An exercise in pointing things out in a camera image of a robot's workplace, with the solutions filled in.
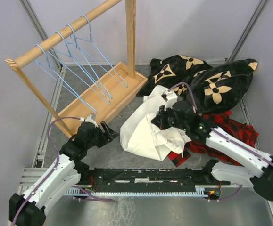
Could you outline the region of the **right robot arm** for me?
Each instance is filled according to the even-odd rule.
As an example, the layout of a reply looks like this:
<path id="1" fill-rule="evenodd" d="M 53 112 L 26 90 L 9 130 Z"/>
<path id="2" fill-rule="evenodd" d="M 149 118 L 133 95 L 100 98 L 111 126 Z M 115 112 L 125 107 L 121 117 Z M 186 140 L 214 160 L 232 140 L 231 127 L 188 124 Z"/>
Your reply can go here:
<path id="1" fill-rule="evenodd" d="M 215 181 L 230 181 L 246 185 L 262 198 L 273 202 L 273 155 L 257 150 L 225 132 L 222 128 L 186 109 L 182 101 L 171 107 L 160 106 L 151 123 L 160 130 L 170 127 L 184 131 L 192 140 L 234 159 L 240 166 L 216 163 L 202 171 L 202 180 L 207 184 Z"/>

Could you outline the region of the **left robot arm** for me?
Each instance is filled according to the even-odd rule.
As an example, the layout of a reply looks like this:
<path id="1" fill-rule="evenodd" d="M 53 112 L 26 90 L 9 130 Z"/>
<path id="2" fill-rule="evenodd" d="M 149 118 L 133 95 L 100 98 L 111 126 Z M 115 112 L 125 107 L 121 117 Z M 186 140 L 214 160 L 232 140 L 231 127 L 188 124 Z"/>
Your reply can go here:
<path id="1" fill-rule="evenodd" d="M 77 183 L 93 177 L 89 166 L 82 162 L 90 148 L 101 148 L 119 136 L 104 121 L 84 120 L 77 133 L 57 151 L 45 173 L 22 195 L 9 200 L 9 220 L 14 226 L 41 226 L 54 204 Z"/>

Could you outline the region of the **white shirt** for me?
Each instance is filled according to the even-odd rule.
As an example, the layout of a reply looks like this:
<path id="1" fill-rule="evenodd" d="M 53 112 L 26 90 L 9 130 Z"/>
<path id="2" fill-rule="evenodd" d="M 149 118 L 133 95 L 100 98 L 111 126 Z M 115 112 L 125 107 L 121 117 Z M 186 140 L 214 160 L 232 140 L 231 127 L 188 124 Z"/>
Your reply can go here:
<path id="1" fill-rule="evenodd" d="M 170 152 L 181 154 L 191 139 L 180 129 L 160 130 L 151 123 L 159 107 L 165 105 L 161 95 L 168 88 L 157 85 L 120 128 L 121 147 L 138 156 L 163 161 Z"/>

